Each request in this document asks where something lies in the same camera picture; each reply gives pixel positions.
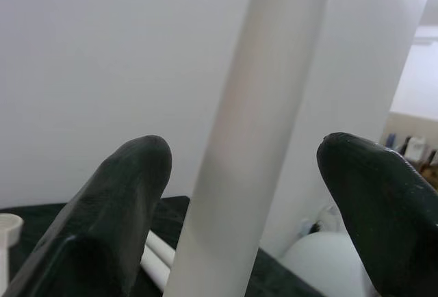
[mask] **black tablecloth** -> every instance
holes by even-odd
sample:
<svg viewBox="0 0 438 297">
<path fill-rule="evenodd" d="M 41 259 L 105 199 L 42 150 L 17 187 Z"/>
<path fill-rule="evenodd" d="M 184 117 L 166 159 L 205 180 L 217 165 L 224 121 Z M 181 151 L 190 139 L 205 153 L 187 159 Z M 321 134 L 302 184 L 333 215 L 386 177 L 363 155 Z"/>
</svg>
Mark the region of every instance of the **black tablecloth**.
<svg viewBox="0 0 438 297">
<path fill-rule="evenodd" d="M 164 198 L 155 209 L 152 231 L 173 248 L 177 247 L 189 201 L 185 196 Z M 20 242 L 10 251 L 11 277 L 22 266 L 63 206 L 64 204 L 39 205 L 0 210 L 1 213 L 16 214 L 25 221 Z M 140 269 L 131 296 L 161 297 L 162 293 Z M 259 249 L 245 297 L 322 297 L 322 295 Z"/>
</svg>

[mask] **dark fabric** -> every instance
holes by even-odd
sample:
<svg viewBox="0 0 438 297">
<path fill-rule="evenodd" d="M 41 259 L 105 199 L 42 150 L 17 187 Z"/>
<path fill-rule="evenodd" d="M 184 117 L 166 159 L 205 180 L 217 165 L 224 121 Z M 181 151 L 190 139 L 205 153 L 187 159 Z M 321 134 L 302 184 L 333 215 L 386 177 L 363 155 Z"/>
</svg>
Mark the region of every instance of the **dark fabric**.
<svg viewBox="0 0 438 297">
<path fill-rule="evenodd" d="M 179 196 L 161 199 L 155 208 L 152 231 L 173 248 L 177 247 L 189 198 Z M 47 230 L 64 204 L 2 209 L 25 221 L 21 239 L 10 252 L 10 272 L 13 277 Z M 140 270 L 132 297 L 161 297 L 152 280 Z M 322 297 L 297 276 L 285 269 L 271 256 L 259 249 L 245 297 Z"/>
</svg>

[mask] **white wall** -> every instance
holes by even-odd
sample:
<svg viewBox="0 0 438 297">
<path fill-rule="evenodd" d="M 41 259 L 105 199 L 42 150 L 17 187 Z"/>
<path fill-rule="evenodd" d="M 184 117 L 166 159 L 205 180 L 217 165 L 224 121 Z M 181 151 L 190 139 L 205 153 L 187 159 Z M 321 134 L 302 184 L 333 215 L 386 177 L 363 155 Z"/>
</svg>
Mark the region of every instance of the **white wall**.
<svg viewBox="0 0 438 297">
<path fill-rule="evenodd" d="M 426 0 L 331 0 L 261 245 L 284 253 L 331 197 L 316 150 L 335 131 L 378 140 Z"/>
<path fill-rule="evenodd" d="M 438 120 L 438 27 L 420 27 L 416 36 L 391 112 Z"/>
<path fill-rule="evenodd" d="M 67 201 L 162 135 L 189 194 L 248 0 L 0 0 L 0 207 Z"/>
</svg>

